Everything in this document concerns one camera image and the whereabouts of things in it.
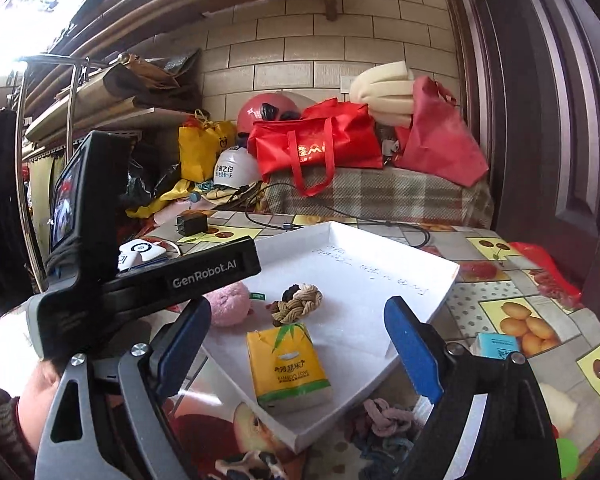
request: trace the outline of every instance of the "hanging clothes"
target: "hanging clothes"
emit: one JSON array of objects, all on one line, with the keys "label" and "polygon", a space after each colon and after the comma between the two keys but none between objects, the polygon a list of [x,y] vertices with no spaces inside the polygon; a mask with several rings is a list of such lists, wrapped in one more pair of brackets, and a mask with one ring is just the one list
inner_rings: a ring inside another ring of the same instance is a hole
[{"label": "hanging clothes", "polygon": [[0,316],[32,296],[14,171],[16,114],[0,112]]}]

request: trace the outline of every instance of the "red tote bag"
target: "red tote bag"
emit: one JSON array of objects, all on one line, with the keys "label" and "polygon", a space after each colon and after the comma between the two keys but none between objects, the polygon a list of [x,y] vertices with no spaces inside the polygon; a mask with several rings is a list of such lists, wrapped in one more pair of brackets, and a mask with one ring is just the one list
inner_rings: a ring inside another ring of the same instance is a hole
[{"label": "red tote bag", "polygon": [[396,126],[400,152],[394,166],[473,186],[489,170],[480,146],[455,108],[456,99],[440,83],[423,76],[413,85],[411,128]]},{"label": "red tote bag", "polygon": [[[247,144],[262,175],[291,168],[303,196],[320,193],[333,180],[336,166],[382,168],[382,151],[367,105],[329,99],[307,108],[298,121],[257,121]],[[323,164],[326,178],[309,189],[301,167]]]}]

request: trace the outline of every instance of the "metal rack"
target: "metal rack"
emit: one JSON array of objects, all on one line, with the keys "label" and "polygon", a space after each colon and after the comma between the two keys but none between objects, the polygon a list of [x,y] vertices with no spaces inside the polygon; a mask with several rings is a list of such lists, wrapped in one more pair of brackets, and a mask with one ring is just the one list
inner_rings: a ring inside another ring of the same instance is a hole
[{"label": "metal rack", "polygon": [[52,64],[52,65],[70,65],[74,67],[71,77],[71,87],[69,90],[69,100],[66,113],[66,145],[65,161],[68,163],[74,154],[74,113],[75,97],[78,87],[89,80],[89,70],[91,68],[106,68],[107,63],[94,61],[89,58],[82,59],[69,56],[55,56],[54,54],[37,54],[36,56],[21,57],[18,61],[27,63],[27,68],[22,75],[20,86],[20,95],[18,98],[18,107],[16,109],[16,142],[14,149],[15,173],[16,173],[16,193],[18,197],[18,211],[20,213],[20,225],[24,234],[24,241],[27,247],[27,255],[31,264],[31,270],[36,280],[36,285],[40,292],[46,290],[46,272],[38,260],[36,251],[37,240],[32,230],[32,223],[29,218],[29,207],[27,197],[24,193],[24,178],[22,176],[22,135],[24,131],[24,108],[27,100],[27,84],[29,82],[29,68],[32,64]]}]

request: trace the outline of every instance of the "red plastic bag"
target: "red plastic bag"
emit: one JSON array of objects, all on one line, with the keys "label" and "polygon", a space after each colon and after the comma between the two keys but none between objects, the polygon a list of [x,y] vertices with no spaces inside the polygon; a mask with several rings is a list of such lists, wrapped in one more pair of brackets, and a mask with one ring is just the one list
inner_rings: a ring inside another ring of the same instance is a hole
[{"label": "red plastic bag", "polygon": [[394,155],[394,166],[434,174],[460,186],[475,184],[489,167],[454,108],[451,92],[423,76],[413,84],[413,101],[411,128],[395,127],[400,152]]},{"label": "red plastic bag", "polygon": [[543,247],[525,242],[512,242],[509,245],[525,258],[542,267],[528,272],[538,285],[540,294],[557,301],[567,311],[584,308],[580,303],[580,290],[565,279],[551,255]]},{"label": "red plastic bag", "polygon": [[[299,121],[257,121],[247,143],[262,175],[291,168],[303,196],[320,193],[341,168],[382,168],[382,151],[367,105],[328,99],[308,107]],[[301,166],[324,164],[326,179],[306,189]]]}]

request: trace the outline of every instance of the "small display screen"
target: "small display screen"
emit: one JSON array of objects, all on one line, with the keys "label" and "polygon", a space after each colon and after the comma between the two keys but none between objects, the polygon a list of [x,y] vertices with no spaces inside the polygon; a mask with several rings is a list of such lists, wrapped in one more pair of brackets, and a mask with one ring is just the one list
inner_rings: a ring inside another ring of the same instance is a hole
[{"label": "small display screen", "polygon": [[51,248],[55,249],[74,230],[76,198],[82,157],[78,156],[62,173],[56,185],[56,195],[52,209]]}]

